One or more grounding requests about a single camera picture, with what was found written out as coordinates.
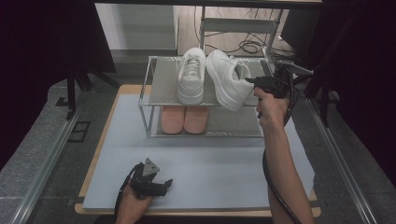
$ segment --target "wall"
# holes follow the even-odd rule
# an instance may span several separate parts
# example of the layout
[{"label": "wall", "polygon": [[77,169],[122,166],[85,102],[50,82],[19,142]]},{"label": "wall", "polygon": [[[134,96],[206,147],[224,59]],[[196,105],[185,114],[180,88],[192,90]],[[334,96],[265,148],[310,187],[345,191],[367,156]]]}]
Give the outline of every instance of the wall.
[{"label": "wall", "polygon": [[177,48],[172,6],[95,5],[112,51]]}]

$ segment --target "metal shoe rack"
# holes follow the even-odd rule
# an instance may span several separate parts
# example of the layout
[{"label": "metal shoe rack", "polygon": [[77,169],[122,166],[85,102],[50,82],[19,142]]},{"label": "metal shoe rack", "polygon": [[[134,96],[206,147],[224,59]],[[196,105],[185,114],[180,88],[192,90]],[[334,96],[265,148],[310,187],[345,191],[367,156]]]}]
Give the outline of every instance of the metal shoe rack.
[{"label": "metal shoe rack", "polygon": [[[264,58],[239,58],[238,60],[247,65],[254,77],[261,77],[269,73]],[[191,134],[185,131],[178,134],[164,133],[160,123],[161,106],[183,105],[177,99],[180,61],[181,57],[149,57],[148,70],[138,103],[148,136],[262,137],[255,111],[257,97],[251,93],[240,110],[237,112],[228,110],[219,104],[216,98],[215,84],[208,73],[205,73],[204,99],[196,105],[210,106],[206,130],[201,134]],[[145,94],[148,80],[151,79],[150,94]]]}]

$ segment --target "table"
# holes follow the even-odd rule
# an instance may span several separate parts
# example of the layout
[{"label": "table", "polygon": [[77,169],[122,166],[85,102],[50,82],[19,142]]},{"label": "table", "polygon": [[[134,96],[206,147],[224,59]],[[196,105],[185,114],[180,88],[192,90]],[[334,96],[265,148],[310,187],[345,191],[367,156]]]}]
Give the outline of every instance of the table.
[{"label": "table", "polygon": [[[115,102],[112,106],[112,109],[109,113],[109,116],[107,118],[107,122],[106,122],[106,126],[103,130],[103,133],[101,135],[100,141],[98,143],[98,146],[96,148],[96,151],[94,153],[94,156],[92,158],[92,163],[91,166],[89,168],[89,171],[86,175],[86,178],[84,180],[83,186],[81,188],[81,191],[78,195],[78,197],[80,199],[84,198],[87,194],[88,191],[88,187],[91,183],[91,179],[92,179],[92,175],[97,163],[97,160],[99,158],[99,155],[101,153],[102,150],[102,146],[103,143],[105,141],[106,138],[106,133],[108,130],[108,127],[110,125],[112,116],[113,116],[113,112],[115,110],[117,101],[119,99],[120,94],[137,94],[141,92],[141,86],[140,85],[123,85],[120,87],[120,90],[118,91],[118,94],[116,96]],[[146,87],[146,93],[150,92],[150,86]],[[311,201],[311,203],[313,204],[312,207],[312,211],[314,214],[314,217],[318,217],[320,216],[320,207],[318,207],[316,205],[316,201],[317,201],[317,197],[315,192],[312,190],[311,194],[309,196],[309,200]],[[113,214],[113,210],[112,209],[84,209],[82,207],[82,200],[78,200],[78,202],[75,204],[75,210],[76,212],[80,213],[80,214],[84,214],[84,215],[110,215]],[[146,213],[146,215],[148,216],[216,216],[216,217],[220,217],[220,216],[225,216],[225,217],[270,217],[271,216],[271,212],[270,210],[263,210],[263,209],[257,209],[257,210],[241,210],[241,211],[196,211],[196,212],[158,212],[158,211],[148,211]]]}]

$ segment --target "wrist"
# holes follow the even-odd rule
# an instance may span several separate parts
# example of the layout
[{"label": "wrist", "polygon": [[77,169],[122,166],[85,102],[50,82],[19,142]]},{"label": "wrist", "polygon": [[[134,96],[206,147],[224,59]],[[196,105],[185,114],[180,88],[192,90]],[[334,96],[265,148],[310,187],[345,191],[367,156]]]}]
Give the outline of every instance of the wrist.
[{"label": "wrist", "polygon": [[265,117],[260,118],[260,125],[264,131],[284,129],[284,120],[282,118]]}]

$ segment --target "shoe sole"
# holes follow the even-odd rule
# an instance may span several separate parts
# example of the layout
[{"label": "shoe sole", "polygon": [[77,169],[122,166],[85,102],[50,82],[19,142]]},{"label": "shoe sole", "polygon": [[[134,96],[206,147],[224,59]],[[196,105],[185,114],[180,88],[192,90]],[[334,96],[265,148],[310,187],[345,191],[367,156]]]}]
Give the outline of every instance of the shoe sole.
[{"label": "shoe sole", "polygon": [[213,57],[212,54],[209,54],[208,59],[206,60],[206,70],[207,73],[210,75],[212,78],[213,82],[215,83],[215,89],[216,89],[216,98],[218,98],[219,103],[226,107],[227,109],[230,109],[232,111],[237,111],[241,108],[243,103],[238,103],[236,102],[233,98],[231,98],[224,90],[224,88],[221,85],[219,75],[214,69],[211,58]]}]

